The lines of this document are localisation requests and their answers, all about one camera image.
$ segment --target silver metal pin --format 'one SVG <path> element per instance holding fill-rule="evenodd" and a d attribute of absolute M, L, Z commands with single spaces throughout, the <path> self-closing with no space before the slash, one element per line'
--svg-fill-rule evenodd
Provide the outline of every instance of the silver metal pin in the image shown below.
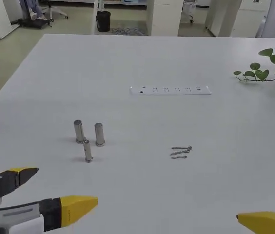
<path fill-rule="evenodd" d="M 84 147 L 84 153 L 85 153 L 85 161 L 92 162 L 93 157 L 91 154 L 90 142 L 88 140 L 85 140 L 83 143 L 83 147 Z"/>
<path fill-rule="evenodd" d="M 170 156 L 184 154 L 184 153 L 189 153 L 189 152 L 190 152 L 189 150 L 177 151 L 177 152 L 171 153 Z"/>
<path fill-rule="evenodd" d="M 83 132 L 82 121 L 75 120 L 74 127 L 75 127 L 75 132 L 76 132 L 76 142 L 78 144 L 83 144 L 84 141 L 86 140 L 86 138 L 85 138 L 84 132 Z"/>
<path fill-rule="evenodd" d="M 192 147 L 172 147 L 173 150 L 191 150 Z"/>
<path fill-rule="evenodd" d="M 96 136 L 96 142 L 95 144 L 99 147 L 105 145 L 105 140 L 104 140 L 104 131 L 103 131 L 103 124 L 102 123 L 96 123 L 94 125 L 95 129 L 95 136 Z"/>

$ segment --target screw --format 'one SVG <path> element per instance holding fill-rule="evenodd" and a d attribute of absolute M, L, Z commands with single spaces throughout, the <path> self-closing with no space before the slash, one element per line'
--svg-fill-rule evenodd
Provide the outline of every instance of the screw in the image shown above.
<path fill-rule="evenodd" d="M 83 147 L 84 147 L 84 153 L 85 153 L 85 161 L 92 162 L 93 157 L 91 154 L 90 142 L 88 140 L 85 140 L 83 143 Z"/>
<path fill-rule="evenodd" d="M 170 156 L 179 155 L 179 154 L 183 154 L 183 153 L 189 153 L 189 152 L 190 152 L 189 150 L 177 151 L 177 152 L 171 153 Z"/>
<path fill-rule="evenodd" d="M 171 157 L 171 159 L 179 159 L 179 158 L 184 158 L 184 159 L 186 159 L 187 158 L 187 156 L 183 156 L 183 157 L 181 157 L 181 156 L 178 156 L 178 157 Z"/>
<path fill-rule="evenodd" d="M 192 147 L 172 147 L 173 150 L 191 150 Z"/>

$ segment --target power strip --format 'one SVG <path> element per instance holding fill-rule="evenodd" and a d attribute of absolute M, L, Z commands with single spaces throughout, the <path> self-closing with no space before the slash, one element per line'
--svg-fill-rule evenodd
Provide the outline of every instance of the power strip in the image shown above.
<path fill-rule="evenodd" d="M 142 86 L 130 87 L 133 95 L 208 95 L 211 94 L 208 86 L 185 86 L 185 87 L 155 87 Z"/>

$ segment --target metal cylinder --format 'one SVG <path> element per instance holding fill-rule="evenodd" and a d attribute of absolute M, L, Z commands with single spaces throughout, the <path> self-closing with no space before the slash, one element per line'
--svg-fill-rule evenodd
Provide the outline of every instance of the metal cylinder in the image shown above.
<path fill-rule="evenodd" d="M 91 154 L 90 142 L 88 140 L 85 140 L 83 143 L 83 147 L 84 147 L 84 153 L 85 153 L 85 161 L 92 162 L 93 157 Z"/>
<path fill-rule="evenodd" d="M 75 132 L 76 132 L 76 142 L 78 144 L 82 144 L 86 140 L 86 138 L 84 136 L 84 132 L 83 132 L 82 121 L 75 120 L 74 127 L 75 127 Z"/>
<path fill-rule="evenodd" d="M 95 136 L 96 136 L 96 142 L 95 144 L 99 147 L 105 145 L 105 140 L 104 140 L 104 132 L 103 132 L 103 124 L 102 123 L 96 123 L 94 125 L 95 128 Z"/>

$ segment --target plant stem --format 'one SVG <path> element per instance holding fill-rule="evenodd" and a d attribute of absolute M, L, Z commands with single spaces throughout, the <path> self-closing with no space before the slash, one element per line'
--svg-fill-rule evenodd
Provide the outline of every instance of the plant stem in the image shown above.
<path fill-rule="evenodd" d="M 237 77 L 237 79 L 239 80 L 239 81 L 254 81 L 254 82 L 257 82 L 256 80 L 254 80 L 254 79 L 240 79 L 240 78 L 238 78 Z M 266 80 L 262 80 L 262 82 L 269 82 L 269 81 L 275 81 L 275 79 L 266 79 Z"/>
<path fill-rule="evenodd" d="M 256 72 L 256 71 L 255 71 Z M 255 74 L 255 72 L 254 72 L 254 74 Z M 256 74 L 255 74 L 255 81 L 257 82 L 257 79 L 256 79 Z"/>

